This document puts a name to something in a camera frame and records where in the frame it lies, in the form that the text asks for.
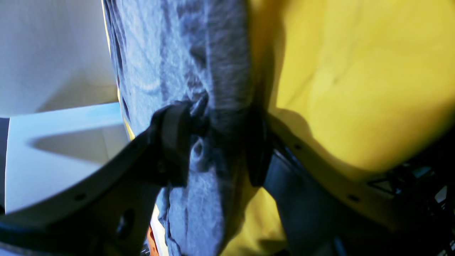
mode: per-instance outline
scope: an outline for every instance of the screw hole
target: screw hole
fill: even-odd
[[[86,194],[81,193],[74,197],[74,201],[82,201],[86,198]]]
[[[125,240],[130,235],[134,226],[134,218],[135,216],[133,209],[128,209],[125,211],[125,213],[123,213],[117,226],[118,239]]]
[[[348,195],[348,198],[351,199],[354,202],[360,202],[360,198],[358,198],[355,195]]]

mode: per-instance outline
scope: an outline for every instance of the gray cloth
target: gray cloth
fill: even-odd
[[[105,0],[123,113],[135,134],[177,100],[210,120],[194,137],[186,188],[157,199],[170,255],[215,255],[232,214],[234,180],[252,100],[246,2]]]

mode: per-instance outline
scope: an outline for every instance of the orange object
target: orange object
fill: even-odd
[[[155,243],[155,237],[153,236],[153,231],[150,226],[148,227],[147,241],[148,241],[148,248],[150,249],[150,256],[159,256],[157,244]]]

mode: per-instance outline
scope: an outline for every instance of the white wall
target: white wall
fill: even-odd
[[[99,0],[0,1],[0,117],[115,102]]]
[[[81,181],[128,142],[118,103],[11,118],[6,213],[45,200]]]

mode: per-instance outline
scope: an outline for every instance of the yellow cloth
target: yellow cloth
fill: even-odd
[[[327,170],[361,182],[406,160],[453,124],[452,1],[249,5],[253,83],[265,94],[258,99],[296,136],[295,143],[315,152],[318,157],[300,159],[329,190],[335,183],[320,177]],[[273,198],[252,188],[246,171],[238,186],[235,235],[222,254],[266,255],[284,248]]]

